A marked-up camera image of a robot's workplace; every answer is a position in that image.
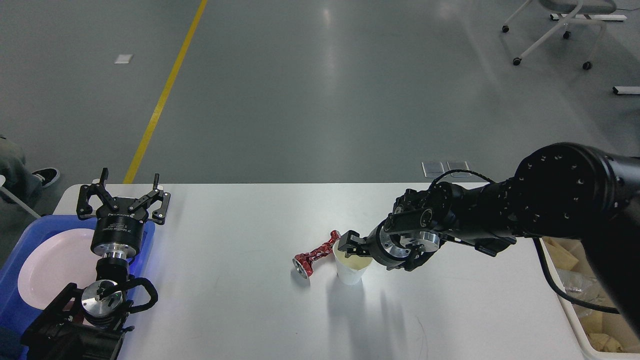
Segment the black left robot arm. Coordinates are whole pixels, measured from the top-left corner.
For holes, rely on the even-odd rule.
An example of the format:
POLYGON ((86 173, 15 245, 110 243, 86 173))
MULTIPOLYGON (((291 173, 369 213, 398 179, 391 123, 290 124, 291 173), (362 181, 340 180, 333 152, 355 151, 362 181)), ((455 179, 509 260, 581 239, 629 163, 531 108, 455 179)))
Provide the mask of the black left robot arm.
POLYGON ((128 317, 159 300, 153 283, 131 272, 143 259, 146 225, 163 225, 171 194, 160 189, 160 175, 140 197, 113 196, 106 189, 109 171, 84 184, 76 205, 80 221, 96 219, 90 251, 98 256, 96 278, 86 287, 68 283, 20 339, 28 360, 116 360, 127 333, 128 317))

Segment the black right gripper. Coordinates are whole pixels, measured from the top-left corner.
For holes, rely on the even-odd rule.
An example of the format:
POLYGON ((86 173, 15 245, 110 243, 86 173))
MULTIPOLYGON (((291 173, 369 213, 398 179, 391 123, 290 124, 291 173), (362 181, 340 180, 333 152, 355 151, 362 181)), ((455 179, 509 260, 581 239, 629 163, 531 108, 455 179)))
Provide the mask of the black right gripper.
POLYGON ((354 256, 372 258, 389 271, 404 269, 407 272, 423 266, 437 252, 435 233, 411 231, 390 234, 384 229, 384 223, 364 237, 354 230, 348 230, 338 240, 338 250, 346 259, 354 256))

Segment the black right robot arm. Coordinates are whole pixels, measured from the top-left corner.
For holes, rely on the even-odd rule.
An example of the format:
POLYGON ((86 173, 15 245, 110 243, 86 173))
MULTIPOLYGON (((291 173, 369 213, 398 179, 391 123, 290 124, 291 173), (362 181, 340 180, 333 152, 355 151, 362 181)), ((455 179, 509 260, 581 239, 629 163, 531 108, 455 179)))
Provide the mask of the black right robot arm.
POLYGON ((370 235, 350 230, 336 244, 346 256, 410 272, 454 239, 491 257, 518 238, 533 239, 542 273, 558 296, 618 313, 638 335, 639 287, 630 280, 639 277, 639 187, 638 157, 554 143, 528 155, 501 182, 466 189, 440 175, 425 190, 407 189, 370 235), (561 290, 544 259, 542 237, 578 240, 614 306, 593 305, 561 290))

